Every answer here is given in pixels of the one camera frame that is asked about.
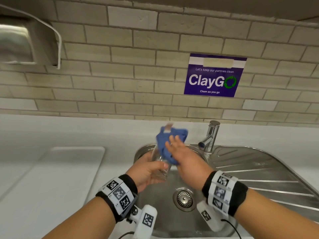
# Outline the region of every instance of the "person's left hand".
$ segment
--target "person's left hand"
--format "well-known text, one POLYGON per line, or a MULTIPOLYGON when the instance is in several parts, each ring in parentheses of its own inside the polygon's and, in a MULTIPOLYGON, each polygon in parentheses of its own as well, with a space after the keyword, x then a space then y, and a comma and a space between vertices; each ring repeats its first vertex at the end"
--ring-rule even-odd
POLYGON ((151 174, 156 170, 167 169, 168 164, 162 161, 150 162, 151 155, 152 151, 145 153, 126 172, 135 182, 138 193, 142 192, 148 185, 164 182, 163 180, 152 178, 151 174))

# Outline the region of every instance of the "person's right arm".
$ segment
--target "person's right arm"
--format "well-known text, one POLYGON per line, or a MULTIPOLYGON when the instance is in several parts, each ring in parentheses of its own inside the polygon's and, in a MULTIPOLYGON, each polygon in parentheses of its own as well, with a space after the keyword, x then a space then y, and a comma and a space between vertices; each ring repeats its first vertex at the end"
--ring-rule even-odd
MULTIPOLYGON (((176 136, 170 137, 166 148, 179 162, 182 179, 191 187, 202 190, 213 169, 176 136)), ((238 207, 235 219, 256 239, 319 238, 319 225, 286 209, 252 189, 238 207)))

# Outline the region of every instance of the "chrome faucet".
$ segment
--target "chrome faucet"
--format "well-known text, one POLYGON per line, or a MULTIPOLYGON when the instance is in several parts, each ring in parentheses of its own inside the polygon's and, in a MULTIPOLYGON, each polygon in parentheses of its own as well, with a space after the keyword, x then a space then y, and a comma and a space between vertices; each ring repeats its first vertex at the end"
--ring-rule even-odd
POLYGON ((217 136, 220 122, 211 120, 208 125, 206 138, 198 143, 198 147, 206 153, 213 153, 213 146, 217 136))

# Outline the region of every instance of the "person's right hand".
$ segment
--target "person's right hand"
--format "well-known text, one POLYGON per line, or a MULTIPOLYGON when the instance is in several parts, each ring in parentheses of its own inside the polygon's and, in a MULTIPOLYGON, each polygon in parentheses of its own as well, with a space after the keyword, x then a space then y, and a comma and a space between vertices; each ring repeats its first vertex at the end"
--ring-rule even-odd
POLYGON ((171 144, 166 142, 165 146, 180 164, 177 169, 181 178, 194 189, 202 190, 213 169, 200 156, 186 147, 179 136, 174 138, 171 135, 169 140, 171 144))

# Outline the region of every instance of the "hand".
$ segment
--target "hand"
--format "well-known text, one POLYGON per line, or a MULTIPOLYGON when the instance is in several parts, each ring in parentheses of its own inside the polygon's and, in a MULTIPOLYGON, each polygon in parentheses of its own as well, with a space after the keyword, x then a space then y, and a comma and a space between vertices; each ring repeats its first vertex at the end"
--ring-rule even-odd
POLYGON ((150 162, 151 155, 152 151, 145 153, 126 172, 135 182, 138 193, 142 192, 148 185, 164 182, 163 180, 151 178, 151 174, 157 170, 167 169, 168 164, 162 161, 150 162))
POLYGON ((190 150, 179 139, 179 136, 170 136, 165 143, 167 150, 173 155, 180 165, 177 166, 181 178, 194 189, 202 190, 208 176, 213 169, 195 152, 190 150))

